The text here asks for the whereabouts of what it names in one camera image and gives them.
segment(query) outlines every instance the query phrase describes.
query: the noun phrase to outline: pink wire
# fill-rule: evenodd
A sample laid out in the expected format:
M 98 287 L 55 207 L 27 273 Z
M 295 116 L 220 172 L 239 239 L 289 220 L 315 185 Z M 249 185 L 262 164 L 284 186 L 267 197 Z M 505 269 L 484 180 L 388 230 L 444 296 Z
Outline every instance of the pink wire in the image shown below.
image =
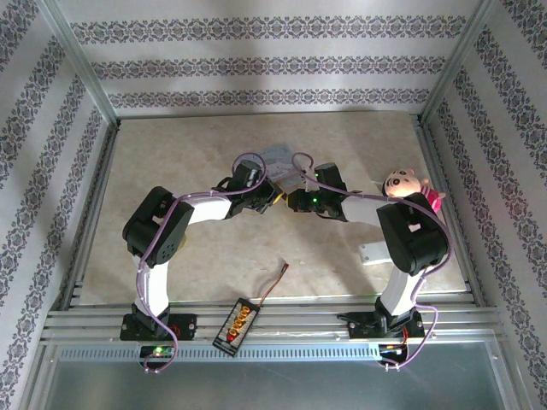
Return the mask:
M 179 196 L 172 204 L 171 206 L 169 207 L 169 210 L 167 211 L 167 213 L 165 214 L 165 217 L 163 218 L 163 221 L 162 223 L 160 224 L 160 227 L 158 228 L 154 238 L 152 239 L 152 241 L 150 242 L 150 245 L 148 246 L 148 248 L 146 249 L 146 251 L 144 252 L 144 255 L 142 258 L 140 258 L 140 262 L 138 263 L 138 270 L 137 270 L 137 278 L 136 278 L 136 287 L 137 287 L 137 295 L 138 295 L 138 298 L 140 299 L 140 301 L 143 303 L 143 306 L 144 306 L 144 310 L 146 310 L 146 313 L 164 330 L 166 331 L 169 336 L 171 336 L 171 338 L 173 339 L 174 341 L 174 351 L 173 351 L 173 355 L 171 356 L 171 358 L 169 359 L 169 361 L 157 368 L 157 369 L 154 369 L 154 373 L 159 373 L 159 372 L 163 372 L 165 369 L 167 369 L 169 366 L 171 366 L 171 363 L 174 362 L 174 360 L 176 359 L 177 357 L 177 353 L 179 352 L 179 340 L 177 339 L 177 336 L 174 334 L 174 332 L 169 329 L 169 327 L 165 324 L 163 324 L 163 322 L 161 322 L 153 313 L 152 311 L 150 310 L 150 307 L 148 306 L 148 304 L 144 301 L 144 294 L 143 294 L 143 290 L 140 286 L 140 282 L 141 282 L 141 278 L 142 278 L 142 275 L 144 273 L 144 266 L 146 264 L 146 260 L 148 259 L 148 257 L 150 256 L 150 254 L 152 253 L 152 250 L 154 249 L 154 247 L 156 246 L 157 244 L 157 241 L 159 240 L 160 236 L 162 235 L 162 232 L 165 230 L 165 225 L 167 224 L 169 218 L 171 218 L 171 215 L 173 214 L 175 208 L 177 207 L 177 205 L 182 202 L 182 201 L 185 201 L 186 199 L 190 199 L 190 198 L 210 198 L 210 197 L 216 197 L 216 196 L 232 196 L 232 195 L 241 195 L 241 194 L 245 194 L 247 192 L 251 192 L 252 190 L 258 188 L 262 182 L 264 182 L 264 179 L 266 179 L 266 162 L 264 161 L 264 159 L 254 153 L 254 152 L 245 152 L 243 153 L 242 155 L 240 155 L 238 158 L 236 158 L 236 161 L 232 164 L 232 173 L 235 172 L 235 166 L 236 166 L 236 163 L 245 155 L 254 155 L 256 157 L 258 157 L 258 159 L 262 162 L 262 176 L 261 178 L 258 180 L 258 182 L 256 184 L 254 184 L 253 186 L 249 187 L 249 188 L 245 188 L 244 190 L 235 190 L 235 191 L 232 191 L 232 192 L 215 192 L 213 190 L 209 191 L 209 192 L 197 192 L 197 193 L 194 193 L 194 194 L 187 194 L 187 195 L 183 195 L 183 196 Z M 153 356 L 148 356 L 145 360 L 144 360 L 144 370 L 146 372 L 149 372 L 150 371 L 150 368 L 148 367 L 148 360 L 153 357 Z
M 426 282 L 426 278 L 428 276 L 434 274 L 435 272 L 437 272 L 442 267 L 444 267 L 449 262 L 449 260 L 452 256 L 452 241 L 450 239 L 450 233 L 448 232 L 448 228 L 438 218 L 437 215 L 435 215 L 433 212 L 429 211 L 428 209 L 425 209 L 424 207 L 418 205 L 417 203 L 413 203 L 411 201 L 407 201 L 407 200 L 402 199 L 402 198 L 395 198 L 395 197 L 390 197 L 390 196 L 380 196 L 380 195 L 372 195 L 372 194 L 362 194 L 362 193 L 357 193 L 357 192 L 348 192 L 347 190 L 339 190 L 338 188 L 334 188 L 333 186 L 330 186 L 330 185 L 327 185 L 327 184 L 322 184 L 321 182 L 318 182 L 318 181 L 312 179 L 301 168 L 298 167 L 298 165 L 295 162 L 295 159 L 299 155 L 300 156 L 305 156 L 306 158 L 309 159 L 309 161 L 310 161 L 309 169 L 311 169 L 314 166 L 314 159 L 312 158 L 312 156 L 310 154 L 306 154 L 305 152 L 297 152 L 292 156 L 292 158 L 291 158 L 292 166 L 300 173 L 300 175 L 305 177 L 307 180 L 313 182 L 314 184 L 320 186 L 321 188 L 325 188 L 326 190 L 331 190 L 333 192 L 337 192 L 339 194 L 343 194 L 343 195 L 347 195 L 347 196 L 357 196 L 357 197 L 363 198 L 363 199 L 371 199 L 371 200 L 374 200 L 374 201 L 382 201 L 382 202 L 399 202 L 399 203 L 403 203 L 403 204 L 405 204 L 405 205 L 407 205 L 411 208 L 417 209 L 418 211 L 422 212 L 423 214 L 425 214 L 429 218 L 431 218 L 435 223 L 437 223 L 440 226 L 440 228 L 443 230 L 444 235 L 448 239 L 448 256 L 444 259 L 444 261 L 442 261 L 441 263 L 436 265 L 431 271 L 424 272 L 421 275 L 420 280 L 418 281 L 418 283 L 416 284 L 416 286 L 414 287 L 414 289 L 412 290 L 412 293 L 410 295 L 410 300 L 412 301 L 412 303 L 417 308 L 430 309 L 430 310 L 433 311 L 433 322 L 432 322 L 431 327 L 429 328 L 429 331 L 427 332 L 427 334 L 424 336 L 424 338 L 422 339 L 422 341 L 420 342 L 420 344 L 418 345 L 418 347 L 416 348 L 414 353 L 412 355 L 410 355 L 410 357 L 407 360 L 405 360 L 403 363 L 398 364 L 396 366 L 388 366 L 388 368 L 390 368 L 390 369 L 405 367 L 423 349 L 424 345 L 426 344 L 427 339 L 432 335 L 432 332 L 435 329 L 435 326 L 437 325 L 437 322 L 438 322 L 438 310 L 437 310 L 437 308 L 434 307 L 434 306 L 420 305 L 420 304 L 416 303 L 416 297 L 418 296 L 418 293 L 420 292 L 421 287 Z

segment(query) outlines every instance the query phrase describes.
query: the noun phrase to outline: stuffed toy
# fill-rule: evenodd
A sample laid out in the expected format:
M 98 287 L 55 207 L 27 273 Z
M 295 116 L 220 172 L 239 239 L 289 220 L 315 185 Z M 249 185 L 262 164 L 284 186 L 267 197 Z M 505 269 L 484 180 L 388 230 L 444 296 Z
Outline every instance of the stuffed toy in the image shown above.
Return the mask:
M 415 192 L 421 192 L 435 212 L 441 209 L 441 201 L 446 197 L 445 193 L 437 192 L 429 186 L 429 179 L 418 180 L 412 169 L 398 169 L 390 173 L 382 185 L 382 194 L 385 196 L 403 198 Z

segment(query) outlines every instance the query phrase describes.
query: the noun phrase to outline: beige floor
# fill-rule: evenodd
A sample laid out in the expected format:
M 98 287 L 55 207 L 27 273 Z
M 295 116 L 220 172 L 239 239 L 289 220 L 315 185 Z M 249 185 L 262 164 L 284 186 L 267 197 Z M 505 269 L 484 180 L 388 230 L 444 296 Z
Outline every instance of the beige floor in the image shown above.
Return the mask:
M 85 273 L 82 304 L 126 303 L 135 295 L 135 266 L 121 238 L 129 217 L 156 185 L 175 194 L 206 190 L 230 174 L 238 154 L 288 143 L 317 164 L 334 161 L 350 190 L 378 193 L 398 167 L 420 177 L 426 166 L 406 112 L 271 114 L 164 120 L 124 120 Z M 264 215 L 192 225 L 171 260 L 171 300 L 257 297 L 291 267 L 272 296 L 380 293 L 391 264 L 364 267 L 357 246 L 382 238 L 379 228 L 294 214 L 278 203 Z M 424 291 L 465 290 L 453 261 Z

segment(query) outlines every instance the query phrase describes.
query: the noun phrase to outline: white wall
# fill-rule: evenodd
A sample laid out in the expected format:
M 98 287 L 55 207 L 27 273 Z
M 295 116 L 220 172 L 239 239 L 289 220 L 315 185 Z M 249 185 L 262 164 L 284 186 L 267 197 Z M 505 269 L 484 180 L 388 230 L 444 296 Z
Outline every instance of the white wall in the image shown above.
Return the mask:
M 118 115 L 419 113 L 478 0 L 61 0 Z
M 17 408 L 106 125 L 33 0 L 0 1 L 0 408 Z
M 546 25 L 544 2 L 500 1 L 431 126 L 534 408 L 547 407 Z

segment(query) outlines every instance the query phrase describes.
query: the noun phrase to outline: toy head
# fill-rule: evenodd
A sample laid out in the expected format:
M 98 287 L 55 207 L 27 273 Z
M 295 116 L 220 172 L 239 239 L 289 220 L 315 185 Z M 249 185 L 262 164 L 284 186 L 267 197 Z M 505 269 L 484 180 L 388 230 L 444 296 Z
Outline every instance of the toy head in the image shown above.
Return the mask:
M 385 196 L 405 197 L 420 192 L 421 184 L 412 169 L 397 169 L 389 174 L 382 185 Z

